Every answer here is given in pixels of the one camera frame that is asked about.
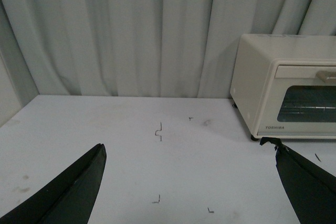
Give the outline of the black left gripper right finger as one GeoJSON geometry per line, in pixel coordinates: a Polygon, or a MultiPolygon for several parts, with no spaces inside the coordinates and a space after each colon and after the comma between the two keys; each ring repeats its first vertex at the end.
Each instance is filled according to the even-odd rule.
{"type": "Polygon", "coordinates": [[[335,176],[284,145],[263,137],[276,149],[276,168],[300,223],[335,223],[335,176]]]}

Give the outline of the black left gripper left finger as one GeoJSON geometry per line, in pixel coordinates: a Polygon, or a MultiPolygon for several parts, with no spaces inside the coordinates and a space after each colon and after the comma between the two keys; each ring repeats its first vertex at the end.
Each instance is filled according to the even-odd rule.
{"type": "Polygon", "coordinates": [[[1,217],[1,223],[88,223],[106,165],[97,144],[62,173],[1,217]]]}

